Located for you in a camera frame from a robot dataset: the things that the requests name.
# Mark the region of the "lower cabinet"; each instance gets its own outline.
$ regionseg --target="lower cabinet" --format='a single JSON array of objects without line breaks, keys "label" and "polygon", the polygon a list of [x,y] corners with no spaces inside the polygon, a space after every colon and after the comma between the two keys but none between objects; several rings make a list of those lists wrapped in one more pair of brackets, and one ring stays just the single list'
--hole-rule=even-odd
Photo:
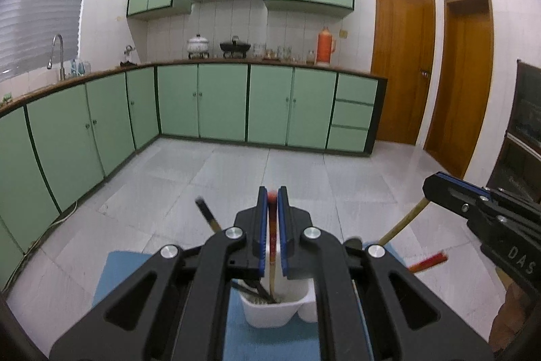
[{"label": "lower cabinet", "polygon": [[0,134],[0,218],[26,252],[58,210],[37,165],[23,108],[0,118]]},{"label": "lower cabinet", "polygon": [[296,68],[287,145],[324,149],[336,73]]},{"label": "lower cabinet", "polygon": [[86,83],[88,108],[105,175],[134,150],[125,73]]},{"label": "lower cabinet", "polygon": [[252,65],[248,142],[286,144],[293,68]]},{"label": "lower cabinet", "polygon": [[197,65],[159,66],[158,97],[163,134],[199,136]]},{"label": "lower cabinet", "polygon": [[135,147],[140,149],[158,135],[158,116],[156,114],[156,92],[154,88],[154,68],[130,71],[128,81],[128,100]]},{"label": "lower cabinet", "polygon": [[199,65],[199,134],[244,141],[248,65]]},{"label": "lower cabinet", "polygon": [[23,260],[23,253],[0,223],[0,289],[4,288],[21,260]]},{"label": "lower cabinet", "polygon": [[85,85],[31,102],[28,116],[43,171],[64,211],[103,180]]}]

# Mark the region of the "window blinds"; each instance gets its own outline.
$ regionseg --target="window blinds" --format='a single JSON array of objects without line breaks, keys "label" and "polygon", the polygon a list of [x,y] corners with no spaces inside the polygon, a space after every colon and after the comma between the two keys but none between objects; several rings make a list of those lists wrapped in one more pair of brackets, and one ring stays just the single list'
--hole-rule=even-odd
[{"label": "window blinds", "polygon": [[[64,60],[77,57],[81,3],[0,0],[0,81],[46,66],[56,33],[64,40]],[[60,49],[55,48],[53,63],[58,62]]]}]

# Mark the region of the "white container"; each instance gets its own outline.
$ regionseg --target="white container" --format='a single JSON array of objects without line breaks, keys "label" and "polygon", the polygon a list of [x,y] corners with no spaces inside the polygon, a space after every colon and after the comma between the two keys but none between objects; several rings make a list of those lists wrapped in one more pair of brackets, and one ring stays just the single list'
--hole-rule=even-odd
[{"label": "white container", "polygon": [[[267,291],[269,289],[268,253],[267,249],[265,276],[261,279],[261,284]],[[314,281],[312,279],[288,280],[285,278],[282,275],[279,247],[277,247],[276,255],[274,294],[280,303],[255,304],[247,299],[248,294],[240,293],[244,316],[248,324],[254,328],[280,328],[285,326],[297,312],[302,320],[317,322]]]}]

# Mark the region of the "bottle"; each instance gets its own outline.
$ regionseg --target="bottle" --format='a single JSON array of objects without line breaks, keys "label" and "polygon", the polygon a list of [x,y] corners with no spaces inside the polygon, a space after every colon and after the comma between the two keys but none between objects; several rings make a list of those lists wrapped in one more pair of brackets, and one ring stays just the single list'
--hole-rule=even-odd
[{"label": "bottle", "polygon": [[330,67],[331,54],[336,50],[336,40],[327,27],[323,27],[317,35],[317,56],[315,64]]}]

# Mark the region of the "wooden handle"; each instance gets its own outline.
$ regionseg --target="wooden handle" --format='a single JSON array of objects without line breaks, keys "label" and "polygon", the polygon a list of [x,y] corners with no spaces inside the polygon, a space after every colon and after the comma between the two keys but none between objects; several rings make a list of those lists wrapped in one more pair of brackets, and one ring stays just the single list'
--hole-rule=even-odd
[{"label": "wooden handle", "polygon": [[430,201],[427,198],[423,198],[419,201],[419,203],[411,209],[411,211],[406,214],[402,220],[397,223],[391,231],[389,231],[385,236],[383,236],[379,242],[378,245],[385,245],[388,243],[393,237],[395,237],[398,233],[400,233],[404,228],[408,226],[408,224],[415,219],[421,211],[423,211],[426,206],[428,205]]}]

